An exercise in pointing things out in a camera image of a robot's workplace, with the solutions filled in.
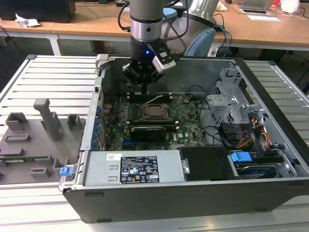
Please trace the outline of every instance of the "circuit board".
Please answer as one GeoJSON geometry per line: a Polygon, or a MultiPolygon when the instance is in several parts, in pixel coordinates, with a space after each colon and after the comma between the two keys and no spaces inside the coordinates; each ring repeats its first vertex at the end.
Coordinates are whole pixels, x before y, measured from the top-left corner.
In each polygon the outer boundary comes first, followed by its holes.
{"type": "Polygon", "coordinates": [[[129,129],[126,123],[131,117],[132,105],[139,108],[141,104],[131,104],[126,98],[112,98],[109,105],[110,111],[105,116],[106,127],[110,131],[110,143],[108,150],[176,150],[181,146],[206,146],[207,140],[203,136],[198,123],[198,101],[183,103],[184,95],[173,95],[173,100],[168,104],[169,116],[179,121],[176,131],[167,131],[166,139],[156,143],[136,143],[129,137],[129,129]]]}

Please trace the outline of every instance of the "power supply label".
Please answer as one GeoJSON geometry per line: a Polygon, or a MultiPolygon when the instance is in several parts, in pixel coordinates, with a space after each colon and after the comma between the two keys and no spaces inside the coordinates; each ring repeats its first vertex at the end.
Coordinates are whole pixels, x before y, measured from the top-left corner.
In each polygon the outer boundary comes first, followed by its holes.
{"type": "Polygon", "coordinates": [[[156,156],[121,157],[120,182],[122,184],[160,182],[156,156]]]}

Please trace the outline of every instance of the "desk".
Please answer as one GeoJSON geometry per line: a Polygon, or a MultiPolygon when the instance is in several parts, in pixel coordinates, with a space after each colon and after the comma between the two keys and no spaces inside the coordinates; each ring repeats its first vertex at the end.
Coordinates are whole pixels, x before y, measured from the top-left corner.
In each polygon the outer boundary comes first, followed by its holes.
{"type": "MultiPolygon", "coordinates": [[[[228,4],[227,7],[235,10],[228,9],[227,12],[220,13],[224,17],[226,30],[232,34],[232,46],[309,51],[309,27],[304,26],[309,25],[309,19],[302,16],[303,9],[296,16],[290,16],[272,7],[270,13],[281,22],[268,22],[249,19],[247,14],[241,14],[235,4],[228,4]]],[[[301,3],[301,7],[306,9],[305,16],[309,16],[309,4],[301,3]]],[[[220,15],[215,18],[222,25],[220,15]]],[[[212,46],[220,45],[223,40],[223,33],[217,33],[212,46]]]]}
{"type": "MultiPolygon", "coordinates": [[[[309,16],[309,4],[302,3],[309,16]]],[[[240,12],[237,6],[230,4],[240,12]]],[[[234,47],[249,47],[263,49],[301,50],[309,51],[309,19],[302,17],[303,10],[296,16],[278,14],[278,22],[252,21],[245,14],[238,14],[232,9],[221,13],[225,19],[225,27],[232,34],[234,47]]],[[[25,29],[14,21],[0,21],[0,25],[15,37],[47,38],[50,40],[54,55],[61,55],[59,39],[97,40],[97,41],[130,41],[130,34],[122,31],[117,24],[117,16],[120,11],[115,5],[93,6],[93,4],[76,3],[76,14],[72,21],[66,23],[42,22],[41,27],[25,29]]],[[[122,14],[123,26],[129,25],[129,13],[122,14]]],[[[221,17],[215,17],[219,24],[221,17]]],[[[212,48],[219,47],[224,40],[223,33],[218,32],[212,44],[212,48]]]]}

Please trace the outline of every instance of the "blue release tab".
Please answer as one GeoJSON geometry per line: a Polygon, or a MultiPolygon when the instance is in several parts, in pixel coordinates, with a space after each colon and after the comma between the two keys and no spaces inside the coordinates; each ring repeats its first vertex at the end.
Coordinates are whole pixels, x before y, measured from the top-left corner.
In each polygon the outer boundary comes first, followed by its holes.
{"type": "Polygon", "coordinates": [[[231,158],[233,162],[251,162],[252,158],[249,154],[249,152],[244,152],[244,151],[236,151],[231,154],[231,158]]]}
{"type": "Polygon", "coordinates": [[[62,167],[60,169],[60,176],[73,176],[73,167],[62,167]]]}

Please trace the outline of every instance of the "aluminum profile table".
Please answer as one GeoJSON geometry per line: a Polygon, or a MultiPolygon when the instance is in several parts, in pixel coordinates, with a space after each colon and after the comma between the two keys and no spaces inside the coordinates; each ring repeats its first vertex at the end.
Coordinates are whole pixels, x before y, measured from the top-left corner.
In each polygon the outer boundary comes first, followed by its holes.
{"type": "MultiPolygon", "coordinates": [[[[37,56],[25,60],[0,94],[1,135],[7,128],[5,119],[10,112],[19,111],[27,118],[40,118],[32,109],[34,99],[38,97],[50,98],[51,110],[59,117],[74,112],[87,118],[96,77],[95,59],[37,56]]],[[[277,66],[260,61],[248,61],[247,64],[299,133],[308,131],[306,96],[277,66]],[[293,111],[299,114],[292,115],[290,112],[293,111]]],[[[302,136],[308,141],[306,133],[302,136]]],[[[0,186],[0,231],[305,232],[309,226],[308,196],[294,198],[269,213],[85,224],[57,186],[58,183],[0,186]]]]}
{"type": "MultiPolygon", "coordinates": [[[[276,65],[268,61],[246,61],[300,136],[309,145],[309,98],[276,65]]],[[[253,101],[258,100],[247,88],[253,101]]]]}

